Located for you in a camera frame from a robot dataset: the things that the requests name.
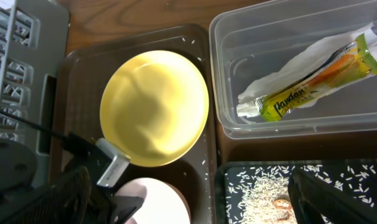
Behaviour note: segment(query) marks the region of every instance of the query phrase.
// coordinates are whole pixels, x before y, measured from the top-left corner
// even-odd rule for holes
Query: white plate
[[[144,198],[143,206],[126,224],[190,224],[190,211],[183,195],[162,181],[134,179],[115,195]]]

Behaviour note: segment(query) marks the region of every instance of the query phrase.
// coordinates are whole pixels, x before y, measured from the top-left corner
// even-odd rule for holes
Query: yellow bowl
[[[101,129],[131,163],[161,166],[195,144],[208,107],[207,86],[191,61],[173,52],[146,52],[109,80],[101,99]]]

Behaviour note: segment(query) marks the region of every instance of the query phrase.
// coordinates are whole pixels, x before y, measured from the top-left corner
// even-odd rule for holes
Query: wooden surface
[[[58,0],[70,11],[67,53],[107,40],[194,23],[262,0]],[[377,131],[237,141],[216,120],[221,161],[377,157]]]
[[[262,0],[57,0],[70,11],[67,53],[133,34],[199,24]]]

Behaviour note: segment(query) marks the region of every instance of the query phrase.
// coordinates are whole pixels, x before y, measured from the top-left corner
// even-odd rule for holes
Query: plastic container
[[[279,71],[317,40],[371,22],[377,34],[377,1],[370,0],[275,0],[217,16],[210,26],[210,50],[217,115],[226,135],[248,139],[376,130],[377,76],[278,122],[240,118],[236,112],[238,95],[252,81]]]

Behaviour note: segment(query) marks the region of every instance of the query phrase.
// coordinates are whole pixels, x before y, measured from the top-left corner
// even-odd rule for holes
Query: dark tray
[[[195,25],[141,34],[72,52],[60,67],[54,109],[54,131],[70,131],[90,140],[103,137],[100,101],[108,80],[128,59],[150,50],[170,50],[189,60],[207,83],[210,109],[197,143],[181,159],[162,167],[129,165],[115,189],[139,177],[152,177],[179,189],[190,206],[192,223],[214,223],[213,184],[216,171],[215,122],[208,34]],[[50,150],[50,177],[61,170],[62,149],[57,140]]]
[[[332,181],[331,185],[335,185],[335,181],[338,180],[343,183],[342,190],[346,194],[353,197],[358,197],[361,195],[366,196],[366,198],[371,197],[372,202],[374,202],[373,209],[377,210],[377,160],[228,162],[224,166],[219,167],[215,175],[216,223],[229,223],[229,217],[226,212],[226,207],[228,205],[231,205],[231,208],[229,209],[231,223],[239,223],[241,220],[241,213],[243,212],[242,209],[244,208],[242,207],[242,209],[240,209],[238,204],[241,201],[243,193],[240,189],[236,189],[236,193],[230,192],[229,187],[235,188],[240,184],[251,185],[253,187],[256,181],[253,179],[253,177],[262,177],[261,171],[257,173],[258,168],[262,167],[264,172],[270,172],[273,167],[289,167],[289,172],[287,173],[278,172],[281,173],[283,177],[289,177],[293,166],[295,166],[296,169],[298,167],[307,165],[315,166],[317,164],[323,165],[322,167],[319,167],[319,175],[321,175],[323,178],[327,178],[327,176],[323,173],[326,172],[328,174],[328,178],[330,178]],[[376,172],[375,174],[369,169],[369,167],[372,165],[373,170]],[[353,175],[351,170],[347,171],[347,166],[350,166],[356,175],[362,171],[369,174],[369,176],[367,176],[366,179],[363,178],[361,182],[359,182],[361,177],[356,177]],[[241,181],[242,175],[248,175],[250,178],[248,180],[246,179],[245,181]],[[353,190],[359,189],[359,184],[361,184],[363,191],[369,187],[367,192],[354,192]]]

